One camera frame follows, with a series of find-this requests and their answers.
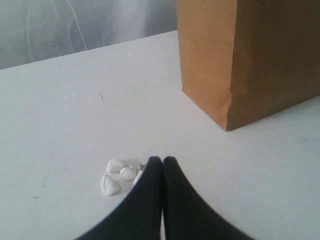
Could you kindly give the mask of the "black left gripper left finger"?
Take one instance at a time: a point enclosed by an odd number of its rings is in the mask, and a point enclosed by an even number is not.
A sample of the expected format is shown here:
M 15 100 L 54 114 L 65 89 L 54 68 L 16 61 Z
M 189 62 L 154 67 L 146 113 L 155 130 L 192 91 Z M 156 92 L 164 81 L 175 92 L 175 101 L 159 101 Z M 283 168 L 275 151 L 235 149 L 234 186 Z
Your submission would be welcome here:
M 79 240 L 159 240 L 163 207 L 163 164 L 151 156 L 124 200 Z

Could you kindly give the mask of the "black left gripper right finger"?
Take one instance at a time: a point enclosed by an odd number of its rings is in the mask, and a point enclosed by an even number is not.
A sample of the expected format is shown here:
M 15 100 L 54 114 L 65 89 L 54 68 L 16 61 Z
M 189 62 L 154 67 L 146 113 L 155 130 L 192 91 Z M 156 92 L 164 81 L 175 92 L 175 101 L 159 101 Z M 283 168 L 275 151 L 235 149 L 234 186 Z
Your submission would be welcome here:
M 251 240 L 216 213 L 192 187 L 178 161 L 167 156 L 162 163 L 163 204 L 167 240 Z

